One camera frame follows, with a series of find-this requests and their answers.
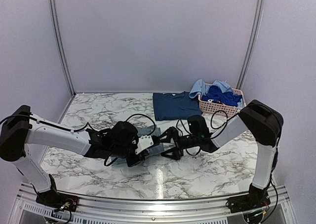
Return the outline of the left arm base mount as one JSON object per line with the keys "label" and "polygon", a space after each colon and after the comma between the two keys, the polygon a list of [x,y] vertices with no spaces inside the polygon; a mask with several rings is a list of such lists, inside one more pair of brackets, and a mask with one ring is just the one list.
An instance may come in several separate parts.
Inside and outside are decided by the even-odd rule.
{"label": "left arm base mount", "polygon": [[60,193],[53,189],[42,193],[36,191],[36,195],[37,203],[54,208],[56,211],[67,210],[75,212],[79,202],[77,196]]}

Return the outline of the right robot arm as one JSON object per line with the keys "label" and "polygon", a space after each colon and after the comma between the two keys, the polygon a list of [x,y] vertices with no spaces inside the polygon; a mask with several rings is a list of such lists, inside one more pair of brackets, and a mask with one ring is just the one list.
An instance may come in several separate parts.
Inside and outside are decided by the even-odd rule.
{"label": "right robot arm", "polygon": [[258,153],[254,177],[244,204],[249,208],[257,207],[266,196],[277,164],[278,143],[284,123],[282,115],[260,101],[252,100],[213,133],[209,131],[206,120],[201,115],[190,116],[187,122],[187,135],[180,136],[175,127],[169,127],[160,136],[154,136],[154,144],[175,144],[173,148],[161,153],[162,156],[178,160],[183,150],[194,147],[214,153],[245,131],[251,132],[257,143]]}

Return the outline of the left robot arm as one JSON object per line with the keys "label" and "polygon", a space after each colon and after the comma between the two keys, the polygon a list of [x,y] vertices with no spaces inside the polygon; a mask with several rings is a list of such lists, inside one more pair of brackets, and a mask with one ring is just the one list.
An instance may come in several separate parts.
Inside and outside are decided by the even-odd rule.
{"label": "left robot arm", "polygon": [[105,166],[112,164],[108,159],[125,159],[129,167],[144,160],[144,151],[154,145],[151,135],[138,136],[138,130],[128,121],[100,131],[86,126],[74,129],[45,120],[31,113],[26,105],[0,123],[1,159],[13,163],[28,179],[36,191],[38,203],[50,207],[62,206],[69,198],[57,191],[53,177],[32,158],[29,145],[44,145],[87,158],[103,159]]}

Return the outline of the dark blue t-shirt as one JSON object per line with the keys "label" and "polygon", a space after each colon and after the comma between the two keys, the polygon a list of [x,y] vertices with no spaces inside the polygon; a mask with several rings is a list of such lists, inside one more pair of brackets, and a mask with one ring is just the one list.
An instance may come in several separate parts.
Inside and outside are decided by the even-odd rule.
{"label": "dark blue t-shirt", "polygon": [[189,97],[189,92],[153,93],[153,108],[156,121],[188,119],[202,115],[199,102]]}

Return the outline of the left aluminium corner post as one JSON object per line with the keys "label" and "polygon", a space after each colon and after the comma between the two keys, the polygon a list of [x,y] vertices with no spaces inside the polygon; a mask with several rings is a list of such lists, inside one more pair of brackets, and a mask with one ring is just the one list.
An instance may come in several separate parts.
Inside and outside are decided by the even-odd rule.
{"label": "left aluminium corner post", "polygon": [[48,2],[49,2],[50,15],[51,15],[51,20],[52,20],[52,25],[53,25],[53,32],[54,32],[56,45],[57,45],[57,52],[58,52],[58,55],[60,58],[62,71],[63,71],[64,77],[65,77],[68,91],[69,91],[71,97],[75,97],[76,91],[75,91],[72,77],[70,74],[67,56],[66,56],[66,52],[64,49],[63,41],[62,41],[62,34],[60,31],[60,24],[59,24],[59,19],[58,19],[56,0],[48,0]]}

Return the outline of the light blue cloth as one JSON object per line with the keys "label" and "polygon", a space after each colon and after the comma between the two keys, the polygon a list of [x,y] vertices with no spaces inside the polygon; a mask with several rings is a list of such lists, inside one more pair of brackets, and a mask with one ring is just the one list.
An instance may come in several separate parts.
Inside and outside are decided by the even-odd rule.
{"label": "light blue cloth", "polygon": [[204,82],[203,79],[198,79],[192,86],[189,92],[189,98],[194,99],[198,95],[206,95],[209,91],[209,85]]}

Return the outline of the pink plastic laundry basket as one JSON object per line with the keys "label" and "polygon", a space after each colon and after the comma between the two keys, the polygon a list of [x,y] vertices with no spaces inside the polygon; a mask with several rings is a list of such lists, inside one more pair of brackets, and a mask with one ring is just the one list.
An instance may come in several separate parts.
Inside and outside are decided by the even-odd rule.
{"label": "pink plastic laundry basket", "polygon": [[203,101],[201,99],[201,95],[198,95],[199,108],[201,112],[214,114],[216,111],[224,111],[228,115],[228,118],[232,117],[236,113],[240,112],[240,110],[246,106],[243,92],[241,90],[234,89],[234,88],[233,88],[233,92],[235,94],[242,96],[242,100],[241,100],[242,104],[240,107],[232,107],[232,106],[227,106],[225,104],[218,104],[218,103]]}

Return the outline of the royal blue printed garment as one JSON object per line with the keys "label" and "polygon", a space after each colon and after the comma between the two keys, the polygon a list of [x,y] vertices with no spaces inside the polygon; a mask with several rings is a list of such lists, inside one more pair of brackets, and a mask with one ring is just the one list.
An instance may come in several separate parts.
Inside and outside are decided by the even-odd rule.
{"label": "royal blue printed garment", "polygon": [[208,92],[201,97],[202,101],[213,103],[220,103],[231,107],[242,106],[242,95],[236,94],[231,91],[222,92],[222,90],[216,86],[210,86]]}

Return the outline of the aluminium corner post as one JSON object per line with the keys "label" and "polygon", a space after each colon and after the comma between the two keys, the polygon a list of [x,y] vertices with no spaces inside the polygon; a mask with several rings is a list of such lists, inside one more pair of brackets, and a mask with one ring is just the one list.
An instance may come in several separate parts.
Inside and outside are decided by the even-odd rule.
{"label": "aluminium corner post", "polygon": [[72,77],[70,74],[67,56],[66,56],[66,52],[64,49],[63,41],[62,41],[62,34],[60,31],[60,24],[59,24],[59,19],[58,19],[56,0],[48,0],[48,2],[49,2],[50,15],[51,15],[51,20],[52,20],[52,25],[53,25],[53,32],[54,32],[56,45],[57,45],[57,52],[58,52],[58,55],[60,58],[62,71],[63,71],[64,77],[65,77],[68,91],[69,91],[71,97],[75,97],[76,91],[75,91]]}
{"label": "aluminium corner post", "polygon": [[258,38],[258,34],[260,31],[260,25],[261,25],[261,21],[262,21],[262,16],[263,16],[263,12],[264,12],[264,2],[265,2],[265,0],[257,0],[257,2],[256,2],[256,8],[255,8],[254,20],[253,20],[253,24],[252,24],[252,28],[251,28],[250,38],[249,38],[249,42],[247,45],[243,64],[241,67],[241,71],[239,74],[239,78],[237,81],[237,89],[239,89],[239,90],[241,90],[243,85],[244,85],[246,75],[247,75],[247,72],[248,72],[250,64],[251,64],[252,54],[253,54],[253,51],[255,48],[256,40]]}

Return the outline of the light blue denim jeans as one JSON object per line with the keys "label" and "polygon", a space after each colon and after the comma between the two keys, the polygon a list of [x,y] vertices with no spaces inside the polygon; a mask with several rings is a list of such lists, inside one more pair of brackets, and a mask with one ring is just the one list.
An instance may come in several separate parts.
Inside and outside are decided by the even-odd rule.
{"label": "light blue denim jeans", "polygon": [[138,165],[149,156],[158,155],[164,151],[163,143],[158,137],[161,135],[161,129],[154,125],[141,128],[136,127],[137,139],[132,142],[131,153],[126,158],[111,157],[111,163],[126,164],[128,167]]}

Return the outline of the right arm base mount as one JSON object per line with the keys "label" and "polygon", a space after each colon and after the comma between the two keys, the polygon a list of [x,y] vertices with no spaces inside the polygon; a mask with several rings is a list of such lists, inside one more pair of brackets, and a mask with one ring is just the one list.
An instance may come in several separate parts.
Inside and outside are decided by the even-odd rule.
{"label": "right arm base mount", "polygon": [[270,197],[267,194],[261,198],[255,194],[245,194],[228,198],[226,207],[231,213],[237,213],[267,207],[270,203]]}

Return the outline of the right aluminium corner post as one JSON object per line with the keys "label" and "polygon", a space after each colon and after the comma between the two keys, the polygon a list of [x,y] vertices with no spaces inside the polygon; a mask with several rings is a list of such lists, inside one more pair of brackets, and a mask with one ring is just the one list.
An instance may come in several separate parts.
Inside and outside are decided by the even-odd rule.
{"label": "right aluminium corner post", "polygon": [[261,25],[261,21],[262,21],[262,16],[263,16],[263,12],[264,12],[264,2],[265,2],[265,0],[257,0],[257,2],[256,2],[256,8],[255,8],[254,20],[253,20],[253,24],[252,24],[252,28],[251,28],[250,38],[249,38],[249,42],[247,45],[243,64],[241,67],[241,71],[239,74],[239,78],[237,81],[237,89],[239,89],[239,90],[241,90],[243,85],[244,85],[246,75],[247,75],[247,72],[248,72],[250,64],[251,64],[252,54],[253,54],[253,51],[255,48],[256,40],[258,38],[258,34],[260,31],[260,25]]}

